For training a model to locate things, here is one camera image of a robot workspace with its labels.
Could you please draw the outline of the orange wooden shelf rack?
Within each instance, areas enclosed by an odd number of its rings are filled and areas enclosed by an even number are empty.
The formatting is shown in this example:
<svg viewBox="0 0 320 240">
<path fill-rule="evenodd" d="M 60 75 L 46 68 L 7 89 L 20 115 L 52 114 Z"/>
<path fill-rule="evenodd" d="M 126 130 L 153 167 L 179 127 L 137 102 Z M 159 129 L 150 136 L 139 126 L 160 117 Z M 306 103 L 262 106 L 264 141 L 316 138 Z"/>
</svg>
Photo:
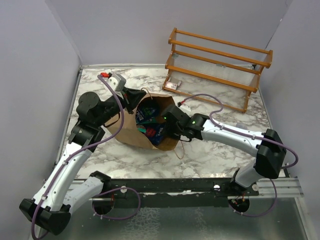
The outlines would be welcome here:
<svg viewBox="0 0 320 240">
<path fill-rule="evenodd" d="M 272 65 L 273 51 L 234 43 L 174 28 L 165 63 L 164 91 L 182 96 L 206 93 L 224 107 L 245 113 L 250 97 L 259 89 L 264 69 Z M 166 82 L 182 81 L 177 90 Z"/>
</svg>

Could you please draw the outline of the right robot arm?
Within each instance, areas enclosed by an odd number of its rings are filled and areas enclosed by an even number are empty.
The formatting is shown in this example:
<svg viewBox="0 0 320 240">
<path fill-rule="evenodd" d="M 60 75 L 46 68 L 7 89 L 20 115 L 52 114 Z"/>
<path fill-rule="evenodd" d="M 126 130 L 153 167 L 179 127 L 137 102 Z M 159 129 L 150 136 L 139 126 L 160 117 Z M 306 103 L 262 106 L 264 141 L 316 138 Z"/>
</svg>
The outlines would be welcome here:
<svg viewBox="0 0 320 240">
<path fill-rule="evenodd" d="M 171 104 L 162 113 L 165 120 L 165 134 L 173 139 L 185 137 L 222 143 L 254 157 L 254 161 L 241 167 L 233 174 L 229 189 L 240 196 L 255 182 L 279 177 L 286 156 L 286 149 L 272 129 L 265 132 L 251 132 L 238 127 L 214 123 L 209 116 L 196 113 L 188 116 L 178 106 Z"/>
</svg>

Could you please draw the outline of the blue Bonk snack bag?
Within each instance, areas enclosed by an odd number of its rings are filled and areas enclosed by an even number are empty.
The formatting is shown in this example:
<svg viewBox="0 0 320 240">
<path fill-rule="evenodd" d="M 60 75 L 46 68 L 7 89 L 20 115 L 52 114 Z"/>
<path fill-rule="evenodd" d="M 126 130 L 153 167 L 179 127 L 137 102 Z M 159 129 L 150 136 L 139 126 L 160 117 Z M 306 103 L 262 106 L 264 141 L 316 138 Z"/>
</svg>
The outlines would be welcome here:
<svg viewBox="0 0 320 240">
<path fill-rule="evenodd" d="M 153 99 L 144 99 L 136 108 L 135 122 L 137 124 L 149 121 L 159 115 L 160 106 Z"/>
</svg>

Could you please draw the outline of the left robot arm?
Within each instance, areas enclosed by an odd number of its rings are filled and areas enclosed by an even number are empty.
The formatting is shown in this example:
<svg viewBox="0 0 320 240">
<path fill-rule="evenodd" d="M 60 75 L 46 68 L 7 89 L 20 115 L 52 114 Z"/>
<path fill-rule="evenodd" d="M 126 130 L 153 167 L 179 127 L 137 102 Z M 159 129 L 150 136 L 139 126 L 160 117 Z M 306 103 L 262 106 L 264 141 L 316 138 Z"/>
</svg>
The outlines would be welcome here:
<svg viewBox="0 0 320 240">
<path fill-rule="evenodd" d="M 100 100 L 92 91 L 85 92 L 78 100 L 78 120 L 72 128 L 65 151 L 58 164 L 41 189 L 32 197 L 24 198 L 19 209 L 31 222 L 31 236 L 36 235 L 35 227 L 46 233 L 59 235 L 68 225 L 72 214 L 92 197 L 101 198 L 121 190 L 110 185 L 111 178 L 99 171 L 93 172 L 79 187 L 69 190 L 83 164 L 97 146 L 114 138 L 120 130 L 103 139 L 102 126 L 114 116 L 124 120 L 124 111 L 130 114 L 146 95 L 144 90 L 123 88 L 112 91 L 111 96 Z"/>
</svg>

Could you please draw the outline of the dark blue chips bag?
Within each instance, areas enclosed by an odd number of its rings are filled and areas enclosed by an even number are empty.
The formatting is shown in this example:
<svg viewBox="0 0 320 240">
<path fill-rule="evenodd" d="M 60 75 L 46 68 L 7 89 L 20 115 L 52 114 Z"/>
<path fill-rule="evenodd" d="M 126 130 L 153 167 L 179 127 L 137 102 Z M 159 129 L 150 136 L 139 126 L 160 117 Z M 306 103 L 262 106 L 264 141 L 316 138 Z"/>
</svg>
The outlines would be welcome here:
<svg viewBox="0 0 320 240">
<path fill-rule="evenodd" d="M 165 137 L 166 123 L 149 123 L 145 126 L 144 135 L 154 145 L 158 146 Z"/>
</svg>

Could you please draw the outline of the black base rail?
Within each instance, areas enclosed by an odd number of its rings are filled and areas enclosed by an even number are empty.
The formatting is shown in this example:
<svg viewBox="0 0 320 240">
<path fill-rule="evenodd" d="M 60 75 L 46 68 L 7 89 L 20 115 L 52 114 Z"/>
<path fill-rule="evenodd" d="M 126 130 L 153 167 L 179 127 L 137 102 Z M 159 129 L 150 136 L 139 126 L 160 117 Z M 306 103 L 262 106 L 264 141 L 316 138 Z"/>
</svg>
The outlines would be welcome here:
<svg viewBox="0 0 320 240">
<path fill-rule="evenodd" d="M 258 196 L 259 192 L 250 186 L 245 191 L 230 186 L 230 178 L 122 178 L 109 179 L 103 186 L 101 195 L 92 199 L 96 208 L 133 209 L 138 206 L 138 197 L 127 187 L 139 193 L 142 208 L 187 208 L 187 207 L 227 207 L 228 197 Z"/>
</svg>

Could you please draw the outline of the small red white box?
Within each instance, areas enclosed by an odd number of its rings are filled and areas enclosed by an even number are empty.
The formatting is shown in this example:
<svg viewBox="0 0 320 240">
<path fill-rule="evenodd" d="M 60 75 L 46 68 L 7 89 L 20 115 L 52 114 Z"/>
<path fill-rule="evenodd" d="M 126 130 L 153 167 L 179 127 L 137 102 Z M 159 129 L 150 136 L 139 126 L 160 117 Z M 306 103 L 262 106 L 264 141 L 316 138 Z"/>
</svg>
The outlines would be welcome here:
<svg viewBox="0 0 320 240">
<path fill-rule="evenodd" d="M 165 87 L 171 90 L 177 90 L 181 86 L 181 84 L 181 80 L 178 80 L 177 82 L 167 81 Z"/>
</svg>

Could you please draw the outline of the small clear plastic cup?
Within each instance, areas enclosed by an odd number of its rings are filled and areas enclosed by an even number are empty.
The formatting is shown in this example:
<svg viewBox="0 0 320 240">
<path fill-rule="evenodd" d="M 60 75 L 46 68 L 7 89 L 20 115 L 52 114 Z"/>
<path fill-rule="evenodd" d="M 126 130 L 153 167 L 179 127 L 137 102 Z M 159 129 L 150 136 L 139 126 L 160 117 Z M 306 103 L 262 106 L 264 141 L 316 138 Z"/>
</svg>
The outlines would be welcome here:
<svg viewBox="0 0 320 240">
<path fill-rule="evenodd" d="M 237 127 L 237 128 L 240 128 L 240 129 L 243 129 L 243 130 L 248 130 L 247 125 L 244 124 L 244 123 L 242 123 L 242 122 L 238 122 L 238 123 L 236 124 L 236 127 Z"/>
</svg>

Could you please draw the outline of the brown paper bag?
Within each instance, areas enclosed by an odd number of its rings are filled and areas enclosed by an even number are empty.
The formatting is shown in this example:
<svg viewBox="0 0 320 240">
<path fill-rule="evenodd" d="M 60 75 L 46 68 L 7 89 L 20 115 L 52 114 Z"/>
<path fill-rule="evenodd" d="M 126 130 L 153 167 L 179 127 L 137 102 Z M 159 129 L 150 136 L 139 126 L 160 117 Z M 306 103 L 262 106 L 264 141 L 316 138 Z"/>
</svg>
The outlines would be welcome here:
<svg viewBox="0 0 320 240">
<path fill-rule="evenodd" d="M 162 142 L 155 146 L 153 145 L 149 139 L 140 132 L 137 129 L 137 125 L 146 125 L 146 124 L 162 124 L 166 123 L 164 118 L 161 117 L 162 111 L 165 110 L 166 107 L 169 105 L 174 105 L 174 99 L 170 95 L 166 94 L 158 94 L 158 93 L 149 93 L 146 92 L 146 95 L 142 98 L 142 100 L 138 103 L 138 105 L 144 101 L 144 99 L 151 99 L 155 100 L 159 107 L 159 114 L 158 116 L 142 122 L 142 123 L 136 123 L 136 111 L 137 107 L 133 110 L 132 114 L 129 114 L 127 111 L 124 112 L 124 117 L 113 117 L 111 120 L 109 120 L 105 126 L 107 127 L 107 130 L 114 134 L 118 128 L 121 125 L 121 120 L 124 120 L 123 126 L 120 130 L 120 132 L 115 136 L 115 139 L 124 144 L 128 144 L 130 146 L 140 147 L 143 149 L 152 149 L 152 150 L 161 150 L 161 151 L 173 151 L 179 140 L 172 139 L 166 135 L 164 135 L 164 139 Z"/>
</svg>

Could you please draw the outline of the teal snack packet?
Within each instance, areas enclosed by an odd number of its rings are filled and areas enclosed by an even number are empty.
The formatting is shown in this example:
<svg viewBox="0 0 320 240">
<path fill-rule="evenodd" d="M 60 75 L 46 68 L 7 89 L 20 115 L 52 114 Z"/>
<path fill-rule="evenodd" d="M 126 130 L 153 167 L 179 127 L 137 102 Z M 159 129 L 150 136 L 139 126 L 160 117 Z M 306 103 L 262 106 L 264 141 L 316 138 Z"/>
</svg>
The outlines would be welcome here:
<svg viewBox="0 0 320 240">
<path fill-rule="evenodd" d="M 138 129 L 141 133 L 143 133 L 143 134 L 145 134 L 145 135 L 147 135 L 147 134 L 150 132 L 148 126 L 144 126 L 144 125 L 142 125 L 142 124 L 137 124 L 136 127 L 137 127 L 137 129 Z"/>
</svg>

